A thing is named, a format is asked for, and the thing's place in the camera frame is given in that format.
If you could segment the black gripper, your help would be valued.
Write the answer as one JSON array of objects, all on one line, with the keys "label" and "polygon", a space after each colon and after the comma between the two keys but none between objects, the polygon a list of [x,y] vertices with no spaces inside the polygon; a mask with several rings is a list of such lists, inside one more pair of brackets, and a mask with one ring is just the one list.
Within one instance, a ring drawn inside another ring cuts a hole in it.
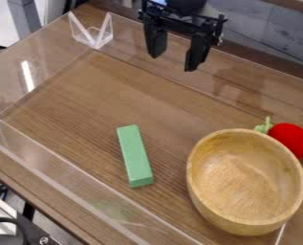
[{"label": "black gripper", "polygon": [[[138,19],[142,22],[146,52],[152,58],[157,58],[166,50],[166,30],[220,34],[226,22],[221,12],[210,11],[208,0],[141,0]],[[192,72],[204,62],[210,45],[208,34],[192,35],[185,53],[185,72]]]}]

